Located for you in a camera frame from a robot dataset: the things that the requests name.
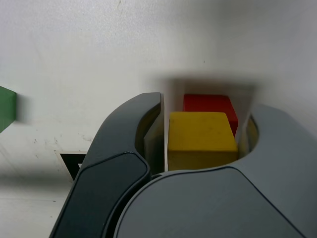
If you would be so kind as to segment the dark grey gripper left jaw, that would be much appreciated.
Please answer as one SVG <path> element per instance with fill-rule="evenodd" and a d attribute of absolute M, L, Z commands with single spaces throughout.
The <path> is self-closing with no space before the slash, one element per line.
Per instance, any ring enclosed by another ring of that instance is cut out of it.
<path fill-rule="evenodd" d="M 163 95 L 143 93 L 119 106 L 102 123 L 51 237 L 113 237 L 128 201 L 163 171 Z"/>

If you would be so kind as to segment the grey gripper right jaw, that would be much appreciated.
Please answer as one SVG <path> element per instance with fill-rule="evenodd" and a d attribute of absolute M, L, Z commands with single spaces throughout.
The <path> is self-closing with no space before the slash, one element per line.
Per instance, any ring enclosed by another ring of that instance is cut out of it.
<path fill-rule="evenodd" d="M 124 208 L 116 238 L 314 238 L 317 139 L 288 113 L 242 99 L 255 130 L 246 156 L 162 173 Z"/>

